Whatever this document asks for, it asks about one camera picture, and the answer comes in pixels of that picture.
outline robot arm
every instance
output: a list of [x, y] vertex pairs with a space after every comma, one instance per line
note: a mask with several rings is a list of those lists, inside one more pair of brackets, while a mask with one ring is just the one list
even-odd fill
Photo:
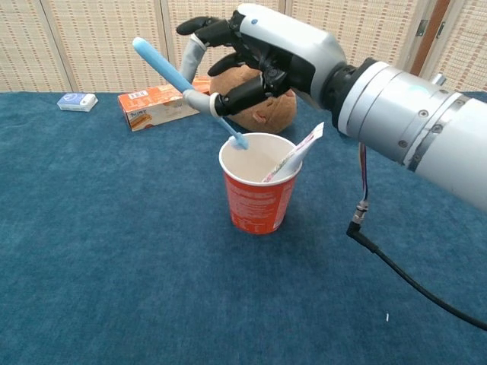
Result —
[[487, 211], [487, 104], [384, 62], [347, 65], [333, 35], [259, 5], [240, 5], [229, 21], [195, 18], [177, 31], [192, 33], [181, 66], [189, 81], [208, 46], [236, 51], [210, 76], [244, 63], [262, 71], [227, 95], [185, 92], [195, 109], [226, 116], [291, 88], [331, 111], [341, 133]]

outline blue carpet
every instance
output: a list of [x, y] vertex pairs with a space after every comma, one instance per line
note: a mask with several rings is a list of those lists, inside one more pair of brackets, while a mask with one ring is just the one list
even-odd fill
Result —
[[[231, 224], [212, 119], [130, 132], [115, 94], [89, 113], [60, 96], [0, 94], [1, 364], [485, 363], [487, 333], [345, 235], [357, 146], [328, 113], [298, 104], [282, 135], [325, 121], [324, 138], [280, 229], [251, 236]], [[368, 156], [363, 232], [487, 320], [487, 214]]]

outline red paper cup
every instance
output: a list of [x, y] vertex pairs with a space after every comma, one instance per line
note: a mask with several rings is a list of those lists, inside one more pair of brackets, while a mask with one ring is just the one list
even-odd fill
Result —
[[271, 233], [284, 219], [302, 163], [278, 181], [261, 182], [294, 148], [294, 144], [268, 133], [247, 133], [245, 136], [249, 141], [247, 150], [238, 150], [227, 141], [219, 154], [231, 220], [248, 233]]

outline brown plush toy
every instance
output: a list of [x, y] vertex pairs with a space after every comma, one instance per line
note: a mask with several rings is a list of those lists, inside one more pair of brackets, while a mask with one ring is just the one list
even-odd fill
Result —
[[[212, 78], [210, 93], [225, 95], [232, 88], [259, 74], [259, 70], [254, 70], [246, 65], [230, 68]], [[288, 90], [280, 97], [270, 97], [266, 101], [234, 116], [228, 116], [228, 118], [251, 132], [279, 133], [292, 124], [295, 115], [296, 95], [292, 90]]]

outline cardboard box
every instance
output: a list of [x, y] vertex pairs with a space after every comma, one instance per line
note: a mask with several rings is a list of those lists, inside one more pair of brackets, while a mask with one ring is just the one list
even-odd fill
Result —
[[[209, 94], [208, 78], [195, 78], [193, 86]], [[188, 106], [183, 95], [170, 84], [119, 95], [119, 105], [133, 132], [199, 113]]]

